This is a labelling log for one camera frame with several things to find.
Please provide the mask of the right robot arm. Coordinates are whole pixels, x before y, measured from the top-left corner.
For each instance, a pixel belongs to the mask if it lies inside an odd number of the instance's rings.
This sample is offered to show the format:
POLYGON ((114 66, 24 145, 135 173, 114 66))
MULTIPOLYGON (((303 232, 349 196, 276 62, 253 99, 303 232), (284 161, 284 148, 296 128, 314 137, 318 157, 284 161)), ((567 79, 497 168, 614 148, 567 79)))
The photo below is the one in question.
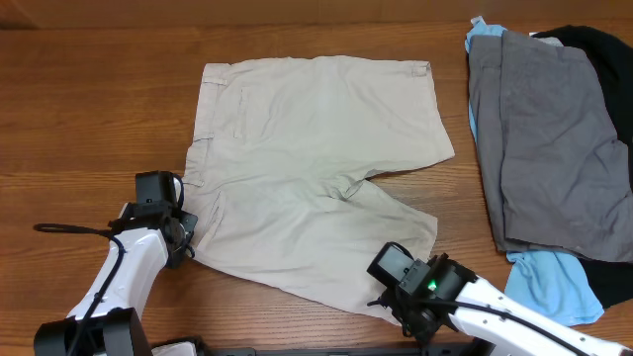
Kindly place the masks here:
POLYGON ((367 272, 385 286, 368 305, 389 309, 403 335, 422 345, 445 325, 473 338, 471 355, 632 353, 622 344, 575 331, 520 305, 447 254, 424 262, 388 242, 367 272))

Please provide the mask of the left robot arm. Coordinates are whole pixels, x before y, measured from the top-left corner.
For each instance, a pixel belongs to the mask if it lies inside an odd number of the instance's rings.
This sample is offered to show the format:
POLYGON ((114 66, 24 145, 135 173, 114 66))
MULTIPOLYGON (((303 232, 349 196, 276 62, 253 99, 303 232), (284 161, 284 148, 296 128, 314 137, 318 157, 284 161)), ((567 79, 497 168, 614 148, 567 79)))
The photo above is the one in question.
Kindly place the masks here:
POLYGON ((184 183, 175 173, 150 171, 135 177, 136 199, 124 204, 106 229, 37 223, 46 233, 94 234, 109 252, 92 286, 68 316, 44 323, 34 338, 38 356, 150 355, 140 322, 152 285, 165 268, 188 257, 198 218, 183 210, 184 183))

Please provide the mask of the beige shorts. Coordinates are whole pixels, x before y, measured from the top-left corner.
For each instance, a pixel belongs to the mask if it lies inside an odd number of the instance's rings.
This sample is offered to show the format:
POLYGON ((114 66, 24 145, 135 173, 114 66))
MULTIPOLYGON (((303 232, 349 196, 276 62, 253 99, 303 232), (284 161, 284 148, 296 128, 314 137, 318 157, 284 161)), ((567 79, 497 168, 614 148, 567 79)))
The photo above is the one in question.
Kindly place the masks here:
POLYGON ((394 241, 420 258, 438 222, 375 176, 454 154, 431 65, 351 56, 205 66, 183 177, 196 260, 383 320, 368 274, 394 241))

